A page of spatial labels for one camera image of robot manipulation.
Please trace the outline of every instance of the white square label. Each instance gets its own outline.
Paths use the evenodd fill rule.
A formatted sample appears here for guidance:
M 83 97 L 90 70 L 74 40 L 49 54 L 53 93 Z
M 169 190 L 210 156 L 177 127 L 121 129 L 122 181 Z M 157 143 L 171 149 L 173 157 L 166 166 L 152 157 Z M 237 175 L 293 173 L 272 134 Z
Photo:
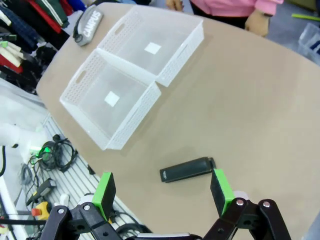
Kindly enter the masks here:
M 110 91 L 105 97 L 104 101 L 111 107 L 114 107 L 119 99 L 120 97 L 118 95 L 116 95 L 113 91 Z
M 160 48 L 161 48 L 160 45 L 150 42 L 144 50 L 151 54 L 156 54 L 160 50 Z

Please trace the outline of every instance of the white plastic basket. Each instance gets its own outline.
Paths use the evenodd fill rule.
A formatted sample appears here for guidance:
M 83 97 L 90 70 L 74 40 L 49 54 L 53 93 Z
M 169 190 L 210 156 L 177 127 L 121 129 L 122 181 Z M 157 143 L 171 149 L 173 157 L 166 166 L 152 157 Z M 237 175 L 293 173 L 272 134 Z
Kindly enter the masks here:
M 124 74 L 96 49 L 72 77 L 60 102 L 102 150 L 120 150 L 160 95 L 154 80 Z
M 204 39 L 203 20 L 185 13 L 134 6 L 108 32 L 99 49 L 126 68 L 168 87 Z
M 320 28 L 308 23 L 299 38 L 299 53 L 320 65 L 320 54 L 317 51 L 320 45 L 312 50 L 310 47 L 320 41 Z

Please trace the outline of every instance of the person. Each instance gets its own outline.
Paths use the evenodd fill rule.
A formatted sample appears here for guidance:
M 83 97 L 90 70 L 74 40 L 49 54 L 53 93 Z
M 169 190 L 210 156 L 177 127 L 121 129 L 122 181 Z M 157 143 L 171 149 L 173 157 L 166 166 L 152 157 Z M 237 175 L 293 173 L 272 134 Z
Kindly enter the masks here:
M 190 0 L 193 13 L 265 37 L 270 17 L 284 0 Z M 171 10 L 183 11 L 181 0 L 166 0 Z

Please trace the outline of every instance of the hand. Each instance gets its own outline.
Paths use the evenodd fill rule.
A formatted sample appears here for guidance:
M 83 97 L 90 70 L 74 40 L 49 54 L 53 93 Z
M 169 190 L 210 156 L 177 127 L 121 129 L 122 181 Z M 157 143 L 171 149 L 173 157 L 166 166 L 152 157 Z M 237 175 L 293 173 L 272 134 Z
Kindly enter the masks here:
M 269 20 L 268 16 L 265 16 L 263 12 L 256 9 L 245 22 L 245 30 L 265 37 L 269 32 Z
M 181 0 L 165 0 L 165 4 L 171 10 L 182 12 L 184 9 L 183 2 Z

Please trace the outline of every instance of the pink shirt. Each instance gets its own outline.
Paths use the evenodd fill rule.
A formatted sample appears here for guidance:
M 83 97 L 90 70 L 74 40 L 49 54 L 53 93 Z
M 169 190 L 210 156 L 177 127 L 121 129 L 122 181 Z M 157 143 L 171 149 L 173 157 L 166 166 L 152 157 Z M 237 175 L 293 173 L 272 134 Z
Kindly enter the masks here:
M 248 17 L 255 9 L 274 15 L 284 0 L 191 0 L 206 14 L 222 17 Z

